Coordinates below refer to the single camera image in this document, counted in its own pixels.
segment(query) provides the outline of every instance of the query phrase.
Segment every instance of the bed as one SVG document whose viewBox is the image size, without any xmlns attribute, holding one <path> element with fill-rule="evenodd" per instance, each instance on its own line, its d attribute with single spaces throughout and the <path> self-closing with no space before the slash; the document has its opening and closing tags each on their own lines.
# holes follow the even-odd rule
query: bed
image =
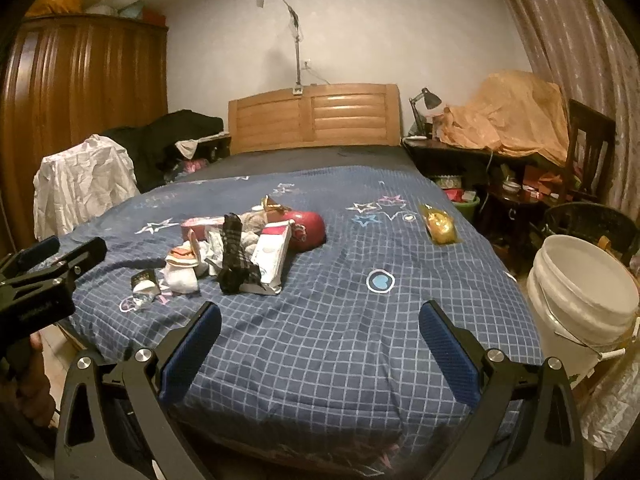
<svg viewBox="0 0 640 480">
<path fill-rule="evenodd" d="M 289 115 L 279 115 L 284 109 Z M 395 86 L 316 87 L 302 98 L 271 92 L 231 102 L 229 110 L 236 155 L 131 198 L 62 238 L 62 250 L 93 236 L 109 248 L 104 263 L 79 279 L 77 311 L 64 327 L 118 360 L 153 347 L 211 300 L 223 329 L 173 407 L 182 423 L 273 462 L 398 478 L 419 468 L 424 475 L 467 409 L 454 401 L 418 334 L 418 310 L 435 299 L 485 347 L 539 363 L 538 336 L 517 284 L 398 146 Z M 266 126 L 264 134 L 256 123 Z M 383 132 L 368 137 L 380 124 Z M 331 147 L 338 141 L 343 146 Z M 181 242 L 181 220 L 244 212 L 265 194 L 319 212 L 327 228 L 323 246 L 288 260 L 279 296 L 225 296 L 205 278 L 199 293 L 119 310 L 132 275 L 161 269 Z M 454 216 L 462 242 L 434 246 L 419 203 Z"/>
</svg>

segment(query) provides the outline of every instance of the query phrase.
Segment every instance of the white bucket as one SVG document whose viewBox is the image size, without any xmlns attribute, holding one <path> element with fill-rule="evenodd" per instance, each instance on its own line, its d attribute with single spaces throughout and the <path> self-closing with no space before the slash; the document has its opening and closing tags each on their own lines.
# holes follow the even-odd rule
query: white bucket
<svg viewBox="0 0 640 480">
<path fill-rule="evenodd" d="M 601 359 L 599 352 L 622 348 L 631 338 L 638 288 L 619 261 L 587 241 L 547 238 L 527 291 L 542 352 L 562 361 L 574 386 Z"/>
</svg>

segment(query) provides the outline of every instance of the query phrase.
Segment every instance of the wooden wardrobe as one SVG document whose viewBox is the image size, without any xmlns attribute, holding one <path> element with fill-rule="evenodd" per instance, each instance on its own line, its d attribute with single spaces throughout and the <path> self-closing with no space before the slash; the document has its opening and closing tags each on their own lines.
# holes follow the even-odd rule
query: wooden wardrobe
<svg viewBox="0 0 640 480">
<path fill-rule="evenodd" d="M 19 249 L 34 243 L 33 177 L 44 156 L 167 112 L 166 33 L 96 14 L 24 20 L 0 94 L 0 189 Z"/>
</svg>

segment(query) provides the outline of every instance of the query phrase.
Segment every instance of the yellow plastic package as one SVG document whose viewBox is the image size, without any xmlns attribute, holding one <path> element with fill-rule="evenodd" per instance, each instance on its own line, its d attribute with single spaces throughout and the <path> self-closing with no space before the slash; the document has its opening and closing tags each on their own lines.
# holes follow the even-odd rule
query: yellow plastic package
<svg viewBox="0 0 640 480">
<path fill-rule="evenodd" d="M 434 244 L 455 244 L 460 241 L 455 222 L 447 213 L 429 205 L 420 204 L 420 214 Z"/>
<path fill-rule="evenodd" d="M 25 16 L 42 16 L 44 14 L 69 14 L 82 12 L 82 0 L 36 0 Z"/>
</svg>

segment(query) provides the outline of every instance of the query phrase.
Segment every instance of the blue bedspread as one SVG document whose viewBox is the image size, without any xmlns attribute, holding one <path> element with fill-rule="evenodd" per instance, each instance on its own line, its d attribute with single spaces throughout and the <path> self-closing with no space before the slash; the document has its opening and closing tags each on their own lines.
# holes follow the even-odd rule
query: blue bedspread
<svg viewBox="0 0 640 480">
<path fill-rule="evenodd" d="M 181 220 L 242 213 L 265 194 L 319 212 L 327 229 L 324 246 L 293 258 L 279 296 L 224 296 L 207 277 L 199 294 L 119 311 L 132 275 L 160 269 L 181 243 Z M 419 203 L 451 213 L 462 241 L 435 246 Z M 418 334 L 427 300 L 485 347 L 513 360 L 542 360 L 516 283 L 489 243 L 415 170 L 348 166 L 171 184 L 78 227 L 62 238 L 63 250 L 93 236 L 105 239 L 109 253 L 78 281 L 73 329 L 119 360 L 127 349 L 155 346 L 204 300 L 217 303 L 222 333 L 177 413 L 219 442 L 268 456 L 375 476 L 397 472 L 411 453 L 441 452 L 466 407 L 454 401 Z"/>
</svg>

